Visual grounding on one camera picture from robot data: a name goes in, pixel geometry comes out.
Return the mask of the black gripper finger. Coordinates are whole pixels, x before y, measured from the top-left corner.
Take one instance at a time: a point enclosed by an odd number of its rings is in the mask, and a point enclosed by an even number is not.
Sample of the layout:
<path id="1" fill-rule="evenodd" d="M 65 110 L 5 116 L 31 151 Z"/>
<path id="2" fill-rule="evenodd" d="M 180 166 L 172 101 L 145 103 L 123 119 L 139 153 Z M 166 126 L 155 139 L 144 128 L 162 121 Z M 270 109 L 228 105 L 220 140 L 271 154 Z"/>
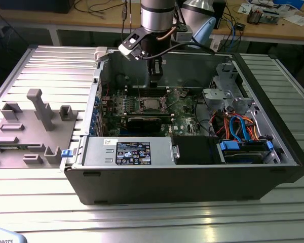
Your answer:
<path id="1" fill-rule="evenodd" d="M 162 58 L 153 58 L 148 61 L 148 76 L 150 88 L 156 88 L 158 86 L 158 82 L 163 76 L 162 61 Z"/>

